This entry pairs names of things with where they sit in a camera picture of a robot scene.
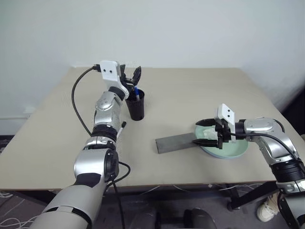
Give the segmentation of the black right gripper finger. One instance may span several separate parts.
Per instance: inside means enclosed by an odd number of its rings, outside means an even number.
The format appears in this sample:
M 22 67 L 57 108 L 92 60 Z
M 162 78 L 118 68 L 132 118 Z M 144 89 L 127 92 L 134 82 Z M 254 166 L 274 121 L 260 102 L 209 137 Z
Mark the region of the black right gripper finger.
M 197 126 L 214 126 L 216 125 L 216 121 L 213 118 L 203 119 L 195 123 Z
M 195 139 L 192 141 L 192 143 L 203 146 L 203 147 L 218 147 L 218 141 L 217 140 L 209 140 L 209 139 Z

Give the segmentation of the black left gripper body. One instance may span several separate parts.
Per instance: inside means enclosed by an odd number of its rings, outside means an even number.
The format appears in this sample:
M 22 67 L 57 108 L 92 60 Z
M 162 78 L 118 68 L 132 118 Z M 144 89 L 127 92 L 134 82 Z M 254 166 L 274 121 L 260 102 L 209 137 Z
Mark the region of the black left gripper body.
M 120 81 L 122 85 L 128 90 L 128 92 L 134 91 L 133 78 L 128 78 L 125 73 L 121 72 Z

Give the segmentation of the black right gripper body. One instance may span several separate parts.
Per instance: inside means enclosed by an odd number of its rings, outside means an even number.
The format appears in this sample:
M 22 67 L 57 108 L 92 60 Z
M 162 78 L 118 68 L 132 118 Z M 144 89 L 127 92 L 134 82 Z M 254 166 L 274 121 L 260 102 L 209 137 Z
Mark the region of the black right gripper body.
M 215 131 L 217 132 L 217 148 L 222 149 L 223 143 L 228 143 L 232 140 L 228 122 L 224 119 L 218 120 L 215 123 Z

